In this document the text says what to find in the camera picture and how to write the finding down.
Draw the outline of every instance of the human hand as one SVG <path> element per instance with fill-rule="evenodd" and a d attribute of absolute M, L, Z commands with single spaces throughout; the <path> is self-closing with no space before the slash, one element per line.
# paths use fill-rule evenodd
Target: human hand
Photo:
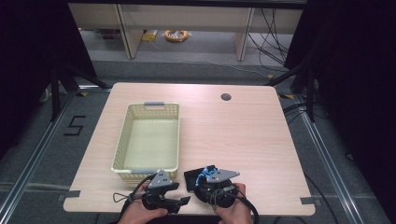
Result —
<path fill-rule="evenodd" d="M 137 192 L 143 191 L 147 185 L 140 187 Z M 156 217 L 164 217 L 168 214 L 168 210 L 158 208 L 155 210 L 146 209 L 141 199 L 134 200 L 122 215 L 119 224 L 146 224 Z"/>
<path fill-rule="evenodd" d="M 234 184 L 242 192 L 238 192 L 238 197 L 244 197 L 246 195 L 246 186 L 239 183 Z M 219 224 L 251 224 L 250 209 L 239 200 L 235 200 L 233 205 L 228 208 L 217 206 L 214 212 L 221 217 Z"/>

